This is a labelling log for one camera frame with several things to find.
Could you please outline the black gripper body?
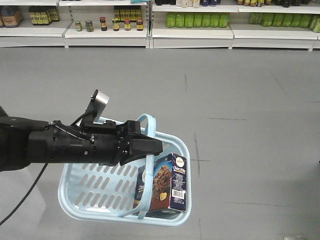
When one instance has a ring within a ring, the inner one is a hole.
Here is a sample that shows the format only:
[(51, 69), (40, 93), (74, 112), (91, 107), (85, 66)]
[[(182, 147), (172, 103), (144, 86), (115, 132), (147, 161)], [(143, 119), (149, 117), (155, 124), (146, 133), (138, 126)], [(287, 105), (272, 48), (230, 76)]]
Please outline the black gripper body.
[(83, 163), (123, 166), (147, 155), (158, 156), (163, 152), (162, 141), (142, 134), (141, 123), (136, 120), (127, 120), (122, 124), (111, 120), (102, 124), (83, 120), (82, 128), (91, 140), (90, 144), (84, 145), (87, 154), (82, 157)]

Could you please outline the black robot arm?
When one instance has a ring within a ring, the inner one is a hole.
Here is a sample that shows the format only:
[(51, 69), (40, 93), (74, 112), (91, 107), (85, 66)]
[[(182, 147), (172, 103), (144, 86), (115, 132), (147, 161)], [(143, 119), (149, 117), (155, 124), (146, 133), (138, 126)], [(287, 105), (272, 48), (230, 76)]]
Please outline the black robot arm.
[(89, 114), (79, 126), (9, 116), (0, 111), (0, 170), (21, 170), (30, 164), (99, 164), (123, 166), (163, 152), (161, 140), (142, 134), (141, 123), (112, 120), (95, 123)]

